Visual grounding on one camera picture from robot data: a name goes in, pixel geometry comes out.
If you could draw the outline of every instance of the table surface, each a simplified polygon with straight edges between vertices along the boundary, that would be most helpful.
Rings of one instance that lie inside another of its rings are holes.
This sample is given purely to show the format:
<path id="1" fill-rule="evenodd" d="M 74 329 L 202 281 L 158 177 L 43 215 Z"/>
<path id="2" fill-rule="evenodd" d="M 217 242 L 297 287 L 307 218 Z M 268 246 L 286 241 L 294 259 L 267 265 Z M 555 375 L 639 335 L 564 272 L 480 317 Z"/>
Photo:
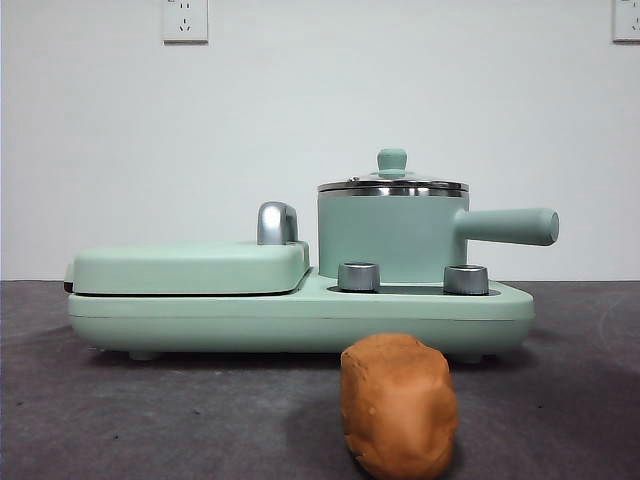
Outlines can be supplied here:
<path id="1" fill-rule="evenodd" d="M 447 479 L 640 478 L 640 282 L 510 282 L 523 346 L 451 366 Z M 345 447 L 339 356 L 167 354 L 77 338 L 60 282 L 2 283 L 2 478 L 367 479 Z"/>

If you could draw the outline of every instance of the electrical socket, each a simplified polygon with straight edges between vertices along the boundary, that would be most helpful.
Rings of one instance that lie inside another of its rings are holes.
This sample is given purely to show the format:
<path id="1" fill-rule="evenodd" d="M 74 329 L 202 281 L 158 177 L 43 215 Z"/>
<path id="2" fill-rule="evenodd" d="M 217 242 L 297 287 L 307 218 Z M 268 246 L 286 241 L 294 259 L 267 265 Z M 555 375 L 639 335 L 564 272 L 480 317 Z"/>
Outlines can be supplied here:
<path id="1" fill-rule="evenodd" d="M 640 0 L 613 0 L 613 41 L 640 42 Z"/>
<path id="2" fill-rule="evenodd" d="M 208 0 L 164 0 L 164 43 L 207 43 Z"/>

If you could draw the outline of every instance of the mint green pot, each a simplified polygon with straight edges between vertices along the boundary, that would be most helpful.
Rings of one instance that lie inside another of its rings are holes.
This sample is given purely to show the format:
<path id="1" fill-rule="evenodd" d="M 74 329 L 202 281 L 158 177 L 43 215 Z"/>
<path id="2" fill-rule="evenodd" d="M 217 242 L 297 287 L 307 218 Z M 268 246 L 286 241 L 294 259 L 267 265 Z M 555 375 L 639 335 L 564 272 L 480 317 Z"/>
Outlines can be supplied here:
<path id="1" fill-rule="evenodd" d="M 318 187 L 320 275 L 343 262 L 380 265 L 386 283 L 442 282 L 467 263 L 467 241 L 551 245 L 558 215 L 548 208 L 469 212 L 468 186 L 405 170 L 406 153 L 384 149 L 379 170 Z"/>

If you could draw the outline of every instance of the orange clay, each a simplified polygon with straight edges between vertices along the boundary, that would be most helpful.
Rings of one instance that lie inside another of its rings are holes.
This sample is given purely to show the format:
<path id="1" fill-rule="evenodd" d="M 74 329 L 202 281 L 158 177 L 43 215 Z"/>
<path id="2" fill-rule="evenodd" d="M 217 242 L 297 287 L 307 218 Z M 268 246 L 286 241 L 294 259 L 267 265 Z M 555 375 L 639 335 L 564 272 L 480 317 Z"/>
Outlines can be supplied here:
<path id="1" fill-rule="evenodd" d="M 449 465 L 458 426 L 449 366 L 404 333 L 371 335 L 340 357 L 345 439 L 379 480 L 428 480 Z"/>

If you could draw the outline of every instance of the silver handle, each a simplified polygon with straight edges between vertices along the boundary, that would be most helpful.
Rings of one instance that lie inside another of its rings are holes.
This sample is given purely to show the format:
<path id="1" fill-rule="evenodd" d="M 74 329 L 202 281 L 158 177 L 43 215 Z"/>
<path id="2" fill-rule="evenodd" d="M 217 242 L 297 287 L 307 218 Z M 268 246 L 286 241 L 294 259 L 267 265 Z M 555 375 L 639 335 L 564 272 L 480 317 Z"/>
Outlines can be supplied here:
<path id="1" fill-rule="evenodd" d="M 291 205 L 266 202 L 258 211 L 258 245 L 286 245 L 298 241 L 298 216 Z"/>

